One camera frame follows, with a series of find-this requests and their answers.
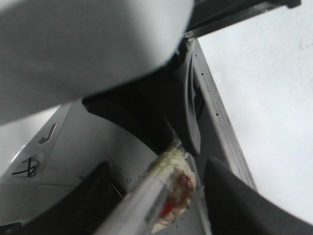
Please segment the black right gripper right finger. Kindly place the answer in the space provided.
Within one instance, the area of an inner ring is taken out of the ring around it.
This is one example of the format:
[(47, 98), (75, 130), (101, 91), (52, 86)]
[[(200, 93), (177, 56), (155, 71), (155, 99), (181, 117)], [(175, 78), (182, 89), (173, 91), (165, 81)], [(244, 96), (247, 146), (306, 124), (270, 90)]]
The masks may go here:
[(311, 235), (313, 226), (268, 201), (218, 159), (207, 160), (204, 195), (214, 235)]

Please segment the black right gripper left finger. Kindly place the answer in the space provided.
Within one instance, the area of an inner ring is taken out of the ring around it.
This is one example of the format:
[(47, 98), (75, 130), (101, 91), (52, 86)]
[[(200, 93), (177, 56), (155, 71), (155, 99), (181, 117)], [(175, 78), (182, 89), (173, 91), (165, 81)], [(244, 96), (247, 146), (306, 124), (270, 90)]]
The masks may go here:
[(23, 235), (92, 235), (121, 202), (126, 190), (100, 163), (73, 191), (22, 227)]

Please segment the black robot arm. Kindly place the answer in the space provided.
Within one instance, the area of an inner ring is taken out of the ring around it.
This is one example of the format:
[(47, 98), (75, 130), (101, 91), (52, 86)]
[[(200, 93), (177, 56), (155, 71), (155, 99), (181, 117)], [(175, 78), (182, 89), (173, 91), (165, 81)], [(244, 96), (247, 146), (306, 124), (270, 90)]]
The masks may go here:
[(198, 41), (300, 5), (2, 2), (1, 234), (312, 234), (258, 193)]

